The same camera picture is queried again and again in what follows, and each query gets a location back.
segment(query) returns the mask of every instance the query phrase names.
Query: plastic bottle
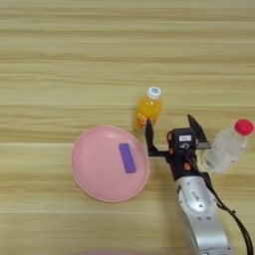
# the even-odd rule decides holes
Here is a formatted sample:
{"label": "plastic bottle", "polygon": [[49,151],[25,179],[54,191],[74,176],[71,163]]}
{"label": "plastic bottle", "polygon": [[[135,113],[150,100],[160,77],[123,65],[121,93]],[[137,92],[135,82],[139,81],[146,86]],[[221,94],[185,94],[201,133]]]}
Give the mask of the plastic bottle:
{"label": "plastic bottle", "polygon": [[218,133],[212,148],[202,155],[202,164],[209,171],[226,171],[247,149],[249,134],[254,126],[247,120],[239,120],[234,127]]}
{"label": "plastic bottle", "polygon": [[133,120],[133,129],[142,132],[145,128],[147,118],[152,124],[155,124],[162,110],[161,89],[158,87],[150,87],[147,95],[138,101],[138,106]]}

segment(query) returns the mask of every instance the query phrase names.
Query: purple block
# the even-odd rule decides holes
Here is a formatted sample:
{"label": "purple block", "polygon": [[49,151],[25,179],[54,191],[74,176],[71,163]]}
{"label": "purple block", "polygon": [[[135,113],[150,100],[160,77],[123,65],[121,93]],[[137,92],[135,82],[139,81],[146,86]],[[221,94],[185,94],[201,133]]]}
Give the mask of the purple block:
{"label": "purple block", "polygon": [[128,143],[120,143],[119,149],[124,163],[126,173],[136,172],[135,164],[131,156],[131,151]]}

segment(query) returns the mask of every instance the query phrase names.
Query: clear water bottle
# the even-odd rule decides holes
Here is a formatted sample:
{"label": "clear water bottle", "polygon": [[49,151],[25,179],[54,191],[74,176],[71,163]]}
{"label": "clear water bottle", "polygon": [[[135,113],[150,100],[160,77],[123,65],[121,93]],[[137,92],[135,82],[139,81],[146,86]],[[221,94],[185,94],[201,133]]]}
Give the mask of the clear water bottle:
{"label": "clear water bottle", "polygon": [[234,127],[220,131],[212,148],[202,155],[202,164],[209,171],[222,173],[246,151],[249,135],[254,126],[247,120],[239,120]]}

